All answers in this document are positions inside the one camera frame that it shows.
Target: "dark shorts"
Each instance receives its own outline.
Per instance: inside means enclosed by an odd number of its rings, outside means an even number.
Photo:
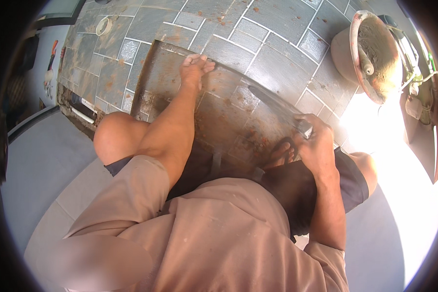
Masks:
[[[338,147],[334,150],[336,167],[340,175],[340,190],[347,212],[368,199],[368,185],[355,162]],[[131,157],[123,158],[105,168],[115,176]],[[312,173],[301,160],[267,170],[261,178],[225,160],[218,172],[213,169],[213,155],[193,143],[192,153],[178,182],[170,190],[167,200],[195,190],[199,185],[223,177],[247,178],[267,189],[282,205],[289,218],[291,239],[294,235],[308,234],[315,210],[316,184]]]

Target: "floor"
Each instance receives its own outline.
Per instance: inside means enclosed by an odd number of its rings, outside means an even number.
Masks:
[[[146,54],[158,39],[203,53],[275,92],[335,130],[358,90],[333,65],[329,44],[350,25],[349,0],[88,1],[70,27],[60,82],[106,113],[130,112]],[[97,23],[110,15],[105,36]]]

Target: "white grout line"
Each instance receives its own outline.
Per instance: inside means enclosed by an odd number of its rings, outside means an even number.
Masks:
[[[172,21],[172,23],[175,23],[175,21],[177,20],[177,17],[180,15],[180,12],[182,12],[183,8],[185,7],[185,5],[187,5],[188,0],[185,1],[185,3],[183,4],[182,8],[180,9],[180,11],[177,13],[177,16],[174,18],[174,21]]]
[[[237,28],[237,26],[240,23],[240,20],[242,20],[242,18],[244,17],[245,13],[248,11],[248,9],[250,8],[251,4],[254,2],[255,0],[251,0],[251,2],[246,6],[245,11],[243,11],[242,15],[240,16],[239,20],[237,20],[237,23],[235,23],[234,28],[232,29],[232,31],[230,32],[229,36],[227,39],[230,39],[230,37],[232,36],[232,34],[234,33],[235,29]]]
[[[205,21],[206,21],[206,19],[204,18],[203,21],[201,22],[201,24],[199,25],[198,30],[195,32],[195,35],[193,36],[192,41],[191,41],[190,44],[188,45],[187,50],[189,50],[190,47],[192,46],[193,41],[195,40],[195,38],[196,38],[196,36],[197,36],[199,30],[201,29],[201,27],[203,26],[203,24],[204,24]]]
[[[318,8],[316,9],[315,14],[314,14],[313,17],[310,19],[310,21],[309,21],[307,27],[306,27],[305,30],[304,30],[304,33],[302,34],[302,36],[301,36],[300,39],[298,40],[296,46],[298,46],[298,45],[300,44],[300,42],[302,41],[302,39],[304,38],[304,36],[305,36],[305,32],[307,31],[307,29],[310,27],[311,23],[312,23],[313,20],[315,19],[316,14],[318,14],[318,11],[319,11],[319,9],[320,9],[320,7],[321,7],[321,5],[323,4],[324,1],[325,1],[325,0],[322,0],[321,3],[318,5]]]
[[[245,48],[245,47],[242,46],[241,44],[238,44],[238,43],[236,43],[236,42],[234,42],[234,41],[228,40],[227,38],[222,37],[222,36],[218,36],[218,35],[216,35],[216,34],[213,34],[213,36],[218,37],[218,38],[220,38],[220,39],[222,39],[222,40],[224,40],[224,41],[226,41],[226,42],[229,42],[229,43],[231,43],[231,44],[234,44],[234,45],[236,45],[237,47],[242,48],[242,49],[246,50],[247,52],[252,53],[253,55],[256,55],[255,52],[253,52],[253,51],[250,50],[250,49]]]
[[[250,64],[248,64],[248,67],[246,68],[244,74],[246,74],[246,73],[248,72],[248,70],[250,70],[251,64],[253,64],[253,61],[256,59],[256,56],[257,56],[258,53],[261,51],[261,48],[263,47],[264,42],[266,41],[266,39],[268,38],[268,36],[269,36],[270,33],[271,33],[271,31],[268,31],[268,33],[267,33],[266,36],[264,37],[263,42],[261,43],[260,47],[259,47],[258,50],[256,51],[256,55],[254,55],[254,56],[253,56],[253,59],[251,59]]]
[[[313,8],[313,10],[316,10],[316,8],[315,7],[313,7],[313,6],[311,6],[310,4],[308,4],[306,1],[304,1],[304,0],[301,0],[303,3],[305,3],[306,5],[308,5],[308,6],[310,6],[311,8]]]
[[[311,29],[310,27],[308,28],[309,31],[313,32],[314,34],[316,34],[317,37],[319,37],[323,42],[325,42],[325,44],[330,45],[327,41],[325,41],[325,39],[320,36],[317,32],[315,32],[313,29]]]
[[[192,28],[189,28],[189,27],[186,27],[186,26],[183,26],[183,25],[175,24],[175,23],[170,23],[170,22],[166,22],[166,21],[164,21],[163,23],[164,24],[168,24],[168,25],[172,25],[172,26],[176,26],[176,27],[181,27],[181,28],[184,28],[184,29],[187,29],[187,30],[191,30],[191,31],[194,31],[194,32],[197,31],[195,29],[192,29]]]
[[[344,15],[347,13],[347,9],[349,8],[349,4],[350,4],[350,0],[347,2],[347,6],[346,6],[346,8],[344,9]]]

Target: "man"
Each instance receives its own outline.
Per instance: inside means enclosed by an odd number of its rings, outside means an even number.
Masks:
[[[187,56],[177,96],[151,124],[124,113],[102,120],[94,147],[115,176],[65,237],[108,235],[145,248],[153,267],[130,291],[347,291],[345,211],[373,192],[376,174],[370,156],[334,152],[331,127],[314,115],[297,117],[313,125],[310,139],[279,143],[259,183],[218,178],[165,203],[192,151],[201,77],[214,65]],[[289,163],[294,151],[302,160]],[[296,203],[309,215],[295,214]],[[290,237],[307,230],[302,251]]]

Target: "beige shirt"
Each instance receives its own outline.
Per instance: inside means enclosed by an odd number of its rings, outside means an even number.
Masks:
[[[140,244],[149,277],[127,291],[348,291],[344,252],[289,239],[280,203],[259,184],[220,178],[167,203],[157,160],[134,157],[65,237],[101,234]]]

